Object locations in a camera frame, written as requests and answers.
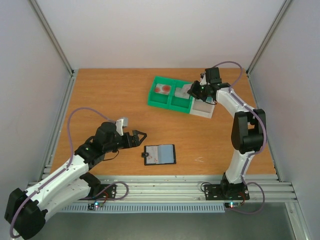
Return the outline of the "controller board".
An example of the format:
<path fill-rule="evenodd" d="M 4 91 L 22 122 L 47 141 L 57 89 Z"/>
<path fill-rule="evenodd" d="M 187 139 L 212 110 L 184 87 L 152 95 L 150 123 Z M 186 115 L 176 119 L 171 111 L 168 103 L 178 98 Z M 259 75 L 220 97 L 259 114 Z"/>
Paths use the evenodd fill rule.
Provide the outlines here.
<path fill-rule="evenodd" d="M 87 205 L 87 210 L 88 211 L 96 211 L 99 208 L 102 208 L 104 204 L 102 202 L 94 202 L 94 203 L 89 203 Z"/>
<path fill-rule="evenodd" d="M 231 201 L 231 202 L 225 202 L 224 207 L 227 209 L 235 209 L 235 208 L 241 207 L 243 204 L 244 204 L 243 202 Z"/>

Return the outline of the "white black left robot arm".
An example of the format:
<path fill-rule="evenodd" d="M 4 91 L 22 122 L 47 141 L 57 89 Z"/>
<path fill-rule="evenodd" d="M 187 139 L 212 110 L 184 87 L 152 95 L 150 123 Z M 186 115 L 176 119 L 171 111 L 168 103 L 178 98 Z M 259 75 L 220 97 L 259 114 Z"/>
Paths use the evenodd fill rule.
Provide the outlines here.
<path fill-rule="evenodd" d="M 103 122 L 70 158 L 37 184 L 16 188 L 8 198 L 4 218 L 13 239 L 34 237 L 56 212 L 77 200 L 96 199 L 103 190 L 101 181 L 89 171 L 103 162 L 107 153 L 141 145 L 147 134 L 138 130 L 124 132 L 123 119 Z"/>

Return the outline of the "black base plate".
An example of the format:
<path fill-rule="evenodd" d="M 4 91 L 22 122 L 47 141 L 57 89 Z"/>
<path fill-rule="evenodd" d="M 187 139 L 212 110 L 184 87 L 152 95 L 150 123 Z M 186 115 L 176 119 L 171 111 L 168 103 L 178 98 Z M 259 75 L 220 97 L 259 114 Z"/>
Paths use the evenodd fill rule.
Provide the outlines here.
<path fill-rule="evenodd" d="M 96 187 L 92 187 L 89 191 L 89 194 L 86 197 L 80 198 L 80 200 L 94 200 L 100 201 L 105 198 L 114 199 L 116 197 L 117 186 L 109 184 L 101 184 Z"/>
<path fill-rule="evenodd" d="M 243 183 L 205 184 L 204 195 L 207 201 L 247 201 L 250 199 L 248 187 Z"/>

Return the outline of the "right controller board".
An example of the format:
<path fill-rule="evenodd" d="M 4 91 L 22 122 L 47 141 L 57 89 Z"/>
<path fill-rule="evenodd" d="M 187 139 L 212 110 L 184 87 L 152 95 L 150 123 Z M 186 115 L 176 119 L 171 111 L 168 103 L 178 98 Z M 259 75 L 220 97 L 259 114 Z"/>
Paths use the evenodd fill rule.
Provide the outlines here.
<path fill-rule="evenodd" d="M 243 202 L 231 201 L 231 202 L 225 202 L 224 207 L 227 209 L 235 209 L 235 208 L 241 207 L 243 204 L 244 204 Z"/>

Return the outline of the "white right bin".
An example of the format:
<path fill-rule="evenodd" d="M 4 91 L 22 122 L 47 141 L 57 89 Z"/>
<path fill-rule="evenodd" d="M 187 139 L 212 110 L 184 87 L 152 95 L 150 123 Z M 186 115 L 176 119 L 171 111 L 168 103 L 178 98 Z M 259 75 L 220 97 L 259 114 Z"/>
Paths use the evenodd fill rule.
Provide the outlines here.
<path fill-rule="evenodd" d="M 192 100 L 189 114 L 211 119 L 214 109 L 215 109 L 215 105 L 211 97 L 208 97 L 205 101 L 194 98 Z"/>

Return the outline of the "green left bin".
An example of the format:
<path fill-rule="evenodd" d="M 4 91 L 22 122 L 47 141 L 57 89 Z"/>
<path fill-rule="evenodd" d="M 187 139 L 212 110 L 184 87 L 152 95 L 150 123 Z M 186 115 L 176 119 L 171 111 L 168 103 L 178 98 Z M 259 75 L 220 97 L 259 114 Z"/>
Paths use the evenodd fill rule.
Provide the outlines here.
<path fill-rule="evenodd" d="M 173 88 L 175 85 L 175 79 L 163 77 L 163 76 L 155 76 L 151 88 L 148 93 L 147 105 L 162 109 L 169 109 L 170 101 L 173 96 Z M 156 91 L 156 88 L 162 89 L 162 85 L 169 86 L 169 92 L 167 94 L 163 94 Z"/>

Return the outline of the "black leather card holder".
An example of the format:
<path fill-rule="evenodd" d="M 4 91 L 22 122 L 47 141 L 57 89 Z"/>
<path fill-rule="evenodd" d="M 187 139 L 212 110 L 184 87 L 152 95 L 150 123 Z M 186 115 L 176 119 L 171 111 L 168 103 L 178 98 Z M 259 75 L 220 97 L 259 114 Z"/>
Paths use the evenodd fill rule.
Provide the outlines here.
<path fill-rule="evenodd" d="M 145 145 L 141 153 L 145 166 L 174 165 L 177 163 L 174 144 Z"/>

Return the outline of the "grey card in bin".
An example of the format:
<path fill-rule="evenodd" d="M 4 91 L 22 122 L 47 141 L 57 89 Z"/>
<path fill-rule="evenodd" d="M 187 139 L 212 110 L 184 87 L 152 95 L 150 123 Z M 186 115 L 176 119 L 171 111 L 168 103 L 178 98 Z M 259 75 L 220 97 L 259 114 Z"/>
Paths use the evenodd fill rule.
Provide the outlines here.
<path fill-rule="evenodd" d="M 174 96 L 176 98 L 181 98 L 181 99 L 189 99 L 190 95 L 182 88 L 176 87 L 174 91 Z"/>

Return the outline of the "left controller board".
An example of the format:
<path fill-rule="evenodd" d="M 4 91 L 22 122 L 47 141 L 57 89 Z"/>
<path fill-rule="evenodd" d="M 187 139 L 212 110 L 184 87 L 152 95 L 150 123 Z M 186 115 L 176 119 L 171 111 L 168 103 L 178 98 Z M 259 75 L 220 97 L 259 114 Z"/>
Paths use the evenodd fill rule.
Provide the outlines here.
<path fill-rule="evenodd" d="M 102 202 L 94 202 L 94 203 L 89 203 L 87 205 L 87 210 L 88 211 L 96 211 L 99 208 L 102 208 L 104 204 Z"/>

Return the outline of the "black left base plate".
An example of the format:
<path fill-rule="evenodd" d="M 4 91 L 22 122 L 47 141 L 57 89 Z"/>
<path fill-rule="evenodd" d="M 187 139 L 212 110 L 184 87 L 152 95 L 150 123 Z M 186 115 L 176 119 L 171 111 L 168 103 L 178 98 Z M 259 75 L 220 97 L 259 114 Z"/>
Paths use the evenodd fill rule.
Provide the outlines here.
<path fill-rule="evenodd" d="M 80 198 L 80 200 L 94 200 L 100 201 L 105 198 L 114 199 L 116 197 L 117 186 L 109 184 L 101 184 L 96 187 L 92 187 L 89 191 L 89 194 L 86 197 Z"/>

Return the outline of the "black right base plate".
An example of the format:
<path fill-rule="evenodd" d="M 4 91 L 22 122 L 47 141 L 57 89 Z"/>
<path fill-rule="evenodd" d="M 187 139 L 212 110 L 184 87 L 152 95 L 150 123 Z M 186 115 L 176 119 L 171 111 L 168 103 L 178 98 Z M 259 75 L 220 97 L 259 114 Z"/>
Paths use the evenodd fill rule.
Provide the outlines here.
<path fill-rule="evenodd" d="M 247 201 L 250 199 L 248 187 L 243 183 L 205 184 L 204 195 L 207 201 Z"/>

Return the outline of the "green bin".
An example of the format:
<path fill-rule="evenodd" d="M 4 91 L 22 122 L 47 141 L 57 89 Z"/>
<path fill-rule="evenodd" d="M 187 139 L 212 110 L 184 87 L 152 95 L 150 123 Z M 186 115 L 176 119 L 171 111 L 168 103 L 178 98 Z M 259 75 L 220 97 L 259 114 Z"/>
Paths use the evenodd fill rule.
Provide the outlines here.
<path fill-rule="evenodd" d="M 182 88 L 185 84 L 191 84 L 191 82 L 175 79 L 175 85 L 173 86 L 173 94 L 172 94 L 172 99 L 169 103 L 169 109 L 173 111 L 189 114 L 194 98 L 190 96 L 189 99 L 183 99 L 183 98 L 178 98 L 174 96 L 175 89 Z"/>
<path fill-rule="evenodd" d="M 155 76 L 151 88 L 148 93 L 147 105 L 162 109 L 169 109 L 170 101 L 173 96 L 173 88 L 175 85 L 175 79 L 163 77 L 163 76 Z M 167 94 L 163 94 L 156 91 L 156 88 L 162 89 L 162 85 L 169 86 L 169 92 Z"/>

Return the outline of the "green middle bin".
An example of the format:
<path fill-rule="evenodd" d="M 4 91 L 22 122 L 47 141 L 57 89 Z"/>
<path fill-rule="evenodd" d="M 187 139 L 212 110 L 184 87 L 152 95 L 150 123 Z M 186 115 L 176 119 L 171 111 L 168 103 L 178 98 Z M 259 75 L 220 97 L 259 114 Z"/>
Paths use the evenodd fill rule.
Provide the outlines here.
<path fill-rule="evenodd" d="M 191 84 L 191 82 L 175 79 L 175 85 L 173 86 L 173 94 L 172 94 L 172 99 L 169 103 L 169 109 L 173 111 L 189 114 L 194 98 L 190 96 L 189 99 L 183 99 L 183 98 L 178 98 L 174 96 L 175 89 L 182 88 L 185 84 Z"/>

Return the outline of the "grey white card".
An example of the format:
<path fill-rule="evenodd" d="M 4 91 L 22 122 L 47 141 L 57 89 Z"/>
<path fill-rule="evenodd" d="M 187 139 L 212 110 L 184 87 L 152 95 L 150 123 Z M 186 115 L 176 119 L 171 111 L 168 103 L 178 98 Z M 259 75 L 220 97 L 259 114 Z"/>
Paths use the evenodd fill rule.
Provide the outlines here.
<path fill-rule="evenodd" d="M 183 94 L 188 94 L 188 91 L 191 89 L 192 84 L 185 84 L 182 88 L 181 88 L 181 92 Z"/>

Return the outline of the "aluminium frame rail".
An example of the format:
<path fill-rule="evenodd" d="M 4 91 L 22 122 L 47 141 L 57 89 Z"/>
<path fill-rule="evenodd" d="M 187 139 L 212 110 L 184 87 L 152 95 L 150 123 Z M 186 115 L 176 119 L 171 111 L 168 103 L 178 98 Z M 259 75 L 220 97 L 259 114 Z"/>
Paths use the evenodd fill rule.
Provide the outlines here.
<path fill-rule="evenodd" d="M 193 203 L 205 201 L 200 186 L 204 182 L 219 184 L 221 175 L 98 175 L 102 184 L 124 182 L 129 193 L 124 203 Z M 249 174 L 246 182 L 258 183 L 267 203 L 298 201 L 292 183 L 275 174 Z"/>

